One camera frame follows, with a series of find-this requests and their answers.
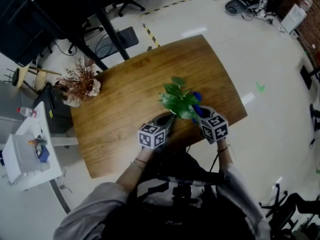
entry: gray sleeve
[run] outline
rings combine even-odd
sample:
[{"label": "gray sleeve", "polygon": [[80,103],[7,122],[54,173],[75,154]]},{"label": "gray sleeve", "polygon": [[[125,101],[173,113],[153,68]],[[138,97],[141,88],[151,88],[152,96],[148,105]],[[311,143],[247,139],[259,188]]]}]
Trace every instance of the gray sleeve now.
[{"label": "gray sleeve", "polygon": [[86,239],[113,209],[126,204],[128,196],[129,193],[119,184],[100,184],[63,219],[54,232],[53,240]]},{"label": "gray sleeve", "polygon": [[217,194],[228,199],[246,215],[246,222],[256,240],[270,239],[270,226],[258,202],[250,194],[238,169],[231,163],[222,170],[229,182],[216,186]]}]

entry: green tape mark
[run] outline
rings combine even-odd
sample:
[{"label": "green tape mark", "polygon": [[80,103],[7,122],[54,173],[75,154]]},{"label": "green tape mark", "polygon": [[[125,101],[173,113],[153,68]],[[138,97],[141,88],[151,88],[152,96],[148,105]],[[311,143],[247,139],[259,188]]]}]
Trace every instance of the green tape mark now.
[{"label": "green tape mark", "polygon": [[265,85],[260,86],[260,84],[259,84],[258,82],[255,82],[255,85],[256,85],[256,87],[258,88],[258,91],[259,91],[260,93],[262,93],[262,92],[266,89],[266,86],[265,86]]}]

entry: bracelet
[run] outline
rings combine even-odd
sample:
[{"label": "bracelet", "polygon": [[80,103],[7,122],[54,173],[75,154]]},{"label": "bracelet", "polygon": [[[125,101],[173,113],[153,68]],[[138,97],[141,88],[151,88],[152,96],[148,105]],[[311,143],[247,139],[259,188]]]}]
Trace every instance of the bracelet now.
[{"label": "bracelet", "polygon": [[145,170],[145,168],[141,167],[140,165],[136,164],[135,162],[131,162],[130,165],[135,165],[136,167],[140,168],[142,171]]},{"label": "bracelet", "polygon": [[225,148],[225,149],[222,149],[222,150],[220,150],[220,151],[217,149],[216,152],[217,152],[218,154],[219,154],[219,153],[222,153],[223,151],[226,151],[229,147],[230,147],[230,145],[228,144],[228,145],[226,145],[226,148]]},{"label": "bracelet", "polygon": [[137,160],[137,161],[139,161],[139,162],[141,162],[141,163],[145,163],[145,164],[147,164],[147,162],[142,161],[142,160],[140,160],[140,159],[138,159],[138,158],[135,158],[134,160]]}]

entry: wooden table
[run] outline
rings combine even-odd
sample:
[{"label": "wooden table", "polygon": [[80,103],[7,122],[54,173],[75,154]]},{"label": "wooden table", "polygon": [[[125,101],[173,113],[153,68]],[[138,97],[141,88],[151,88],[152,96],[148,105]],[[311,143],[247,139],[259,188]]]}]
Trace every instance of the wooden table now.
[{"label": "wooden table", "polygon": [[[147,51],[99,74],[101,93],[72,108],[80,152],[92,178],[124,170],[138,155],[137,131],[167,110],[159,103],[163,83],[185,79],[202,94],[202,105],[223,113],[233,125],[247,116],[224,66],[202,35]],[[169,150],[203,139],[191,120],[178,119]]]}]

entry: green plant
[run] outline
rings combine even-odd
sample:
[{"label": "green plant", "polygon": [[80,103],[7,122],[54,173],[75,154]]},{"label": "green plant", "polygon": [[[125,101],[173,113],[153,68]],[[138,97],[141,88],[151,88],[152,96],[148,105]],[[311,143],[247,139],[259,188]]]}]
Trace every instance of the green plant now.
[{"label": "green plant", "polygon": [[182,90],[182,87],[185,86],[183,78],[173,76],[171,80],[173,83],[163,84],[166,93],[160,93],[161,99],[159,101],[179,118],[196,118],[198,120],[199,116],[192,105],[198,105],[200,101],[191,93],[191,89]]}]

